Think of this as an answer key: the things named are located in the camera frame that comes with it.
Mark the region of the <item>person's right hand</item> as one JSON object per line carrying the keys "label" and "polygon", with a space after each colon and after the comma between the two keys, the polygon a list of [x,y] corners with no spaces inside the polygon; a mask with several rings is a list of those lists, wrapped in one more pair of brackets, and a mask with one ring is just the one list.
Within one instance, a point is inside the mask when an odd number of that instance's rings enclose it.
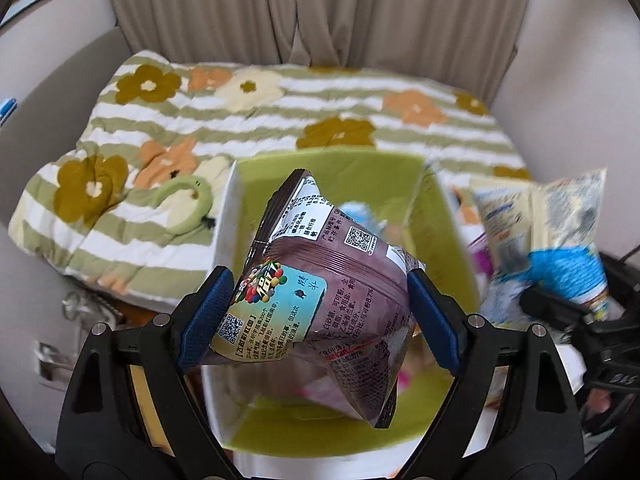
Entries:
{"label": "person's right hand", "polygon": [[611,396],[606,390],[591,389],[587,396],[587,408],[592,414],[605,413],[611,407]]}

